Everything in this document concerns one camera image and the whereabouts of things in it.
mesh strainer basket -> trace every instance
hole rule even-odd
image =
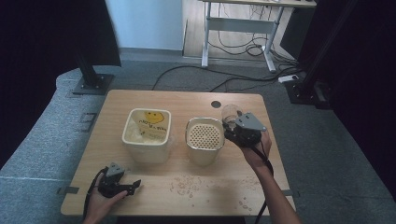
[[[191,119],[186,128],[186,143],[190,159],[202,166],[216,160],[219,150],[224,146],[224,129],[218,119]]]

white plastic container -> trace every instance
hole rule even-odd
[[[122,142],[137,162],[163,163],[169,158],[167,143],[171,113],[167,110],[136,108],[131,111]]]
[[[212,164],[224,146],[224,129],[218,119],[191,119],[186,127],[186,143],[189,157],[200,166]]]

smiley face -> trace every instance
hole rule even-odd
[[[163,121],[163,114],[157,111],[145,111],[145,117],[148,122],[155,124]]]

gray carpet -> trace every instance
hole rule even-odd
[[[115,75],[110,89],[151,90],[160,74],[181,65],[186,64],[122,61],[122,68],[95,69]],[[218,64],[210,69],[271,76],[259,66]],[[105,96],[71,94],[80,76],[74,70],[58,77],[57,91],[47,109],[0,171],[0,223],[80,222],[80,217],[61,214],[64,195],[57,190],[70,184],[90,137],[89,120],[100,112],[105,100]],[[226,78],[198,68],[179,68],[165,74],[155,90],[210,91]],[[259,83],[234,81],[227,90],[263,96],[297,213],[304,223],[395,223],[396,203],[331,110],[290,104],[280,83],[251,88],[256,85]],[[226,89],[222,86],[215,91]],[[104,223],[116,220],[108,217]],[[245,220],[253,223],[254,217]],[[142,218],[136,222],[151,223]],[[268,217],[262,219],[262,223],[269,222]]]

human hand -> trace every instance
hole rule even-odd
[[[268,131],[262,132],[262,140],[256,145],[256,148],[261,152],[265,153],[269,157],[272,141],[270,139]],[[250,147],[240,147],[244,153],[245,160],[254,169],[261,166],[265,166],[262,158],[256,154]]]
[[[107,198],[103,196],[97,186],[99,186],[100,181],[103,178],[103,173],[99,174],[96,179],[95,187],[92,190],[90,203],[88,205],[87,216],[85,217],[84,224],[99,223],[107,214],[110,212],[111,207],[123,199],[128,191],[123,191],[112,198]]]

